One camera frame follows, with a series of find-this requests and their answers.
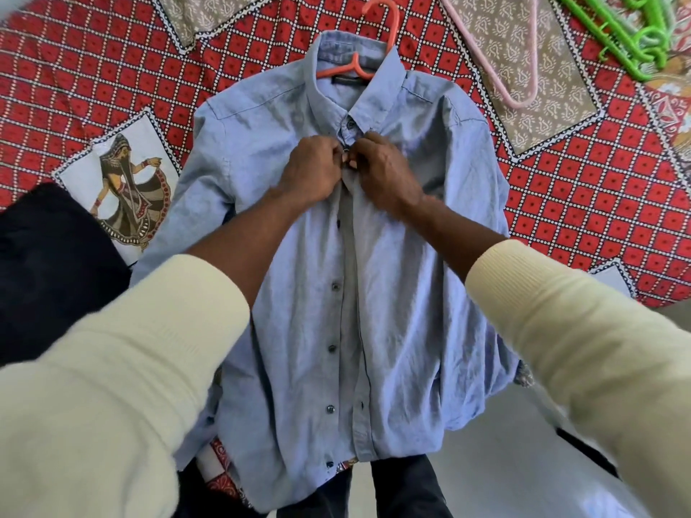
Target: pink hanger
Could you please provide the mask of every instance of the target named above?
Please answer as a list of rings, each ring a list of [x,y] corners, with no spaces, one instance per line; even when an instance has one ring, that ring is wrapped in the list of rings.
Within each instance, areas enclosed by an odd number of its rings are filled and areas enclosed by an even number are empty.
[[[369,0],[362,7],[362,15],[364,16],[369,12],[373,5],[386,5],[389,8],[389,13],[393,14],[393,22],[391,23],[391,31],[389,32],[389,39],[386,41],[386,51],[389,52],[393,48],[393,44],[396,42],[396,36],[398,34],[398,27],[400,25],[401,14],[398,10],[398,5],[393,0]],[[345,72],[355,71],[355,73],[366,80],[371,80],[375,77],[374,73],[366,72],[360,67],[360,55],[356,52],[352,53],[352,58],[348,65],[339,65],[338,67],[332,67],[330,69],[324,69],[316,73],[317,78],[329,78],[336,76],[337,74],[343,74]]]
[[[516,101],[511,97],[509,91],[506,89],[506,86],[502,83],[501,79],[492,68],[492,65],[490,65],[489,60],[479,49],[477,42],[475,42],[475,39],[473,38],[473,35],[470,33],[470,31],[468,31],[466,26],[463,25],[461,16],[458,14],[456,8],[454,8],[454,6],[451,4],[451,1],[441,1],[448,12],[448,15],[451,16],[451,19],[461,31],[461,34],[465,38],[465,41],[473,53],[473,56],[487,73],[489,79],[492,80],[492,83],[497,88],[497,91],[499,91],[499,95],[501,96],[506,107],[510,107],[512,109],[525,109],[525,107],[528,107],[531,103],[533,103],[533,101],[535,101],[535,97],[538,95],[538,0],[530,0],[530,16],[528,19],[528,44],[530,46],[528,69],[530,71],[530,82],[528,82],[528,96],[526,96],[525,100],[523,101]]]

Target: sweater sleeve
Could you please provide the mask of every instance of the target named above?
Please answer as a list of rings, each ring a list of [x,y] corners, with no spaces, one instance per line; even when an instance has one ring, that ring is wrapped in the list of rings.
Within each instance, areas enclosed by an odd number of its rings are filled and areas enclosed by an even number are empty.
[[[225,274],[178,255],[0,369],[0,516],[170,516],[171,455],[248,321]]]
[[[483,254],[466,287],[652,515],[691,516],[691,334],[515,240]]]

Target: light blue shirt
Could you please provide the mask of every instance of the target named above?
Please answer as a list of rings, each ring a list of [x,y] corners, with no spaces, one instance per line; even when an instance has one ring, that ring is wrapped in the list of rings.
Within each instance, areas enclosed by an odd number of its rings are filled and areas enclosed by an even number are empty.
[[[376,69],[367,86],[315,78],[353,51]],[[199,107],[172,207],[132,282],[216,229],[232,206],[241,213],[259,200],[300,138],[329,135],[347,148],[368,130],[399,147],[427,193],[507,233],[509,186],[471,99],[443,78],[407,72],[383,42],[324,32],[305,59]],[[289,229],[252,321],[222,364],[211,434],[260,512],[307,497],[354,457],[440,449],[444,429],[481,413],[518,364],[434,249],[377,210],[350,170]],[[179,463],[208,439],[207,420]]]

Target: orange hanger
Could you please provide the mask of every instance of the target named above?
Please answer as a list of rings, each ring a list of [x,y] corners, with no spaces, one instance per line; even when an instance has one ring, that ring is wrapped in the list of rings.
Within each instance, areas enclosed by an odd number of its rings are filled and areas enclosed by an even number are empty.
[[[386,5],[389,8],[389,12],[393,14],[393,22],[391,23],[391,31],[389,32],[389,39],[386,41],[386,52],[389,52],[393,48],[393,44],[396,41],[396,35],[398,34],[398,27],[400,25],[401,14],[398,10],[398,5],[393,0],[369,0],[362,7],[362,15],[364,16],[369,12],[373,5]],[[362,67],[360,67],[360,55],[356,52],[352,53],[352,59],[347,65],[339,65],[338,67],[332,67],[330,69],[324,69],[316,73],[317,78],[329,78],[336,76],[337,74],[343,74],[345,72],[355,71],[355,73],[366,80],[371,80],[375,77],[372,72],[365,72]]]

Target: hand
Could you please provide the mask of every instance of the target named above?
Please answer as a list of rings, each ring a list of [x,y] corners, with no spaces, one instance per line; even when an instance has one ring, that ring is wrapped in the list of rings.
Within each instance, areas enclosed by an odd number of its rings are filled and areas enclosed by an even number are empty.
[[[369,131],[354,143],[348,161],[360,173],[360,184],[367,197],[395,219],[403,220],[406,211],[418,205],[424,196],[408,160],[376,132]]]
[[[326,199],[341,179],[343,148],[335,138],[302,138],[290,153],[281,181],[276,187],[306,207]]]

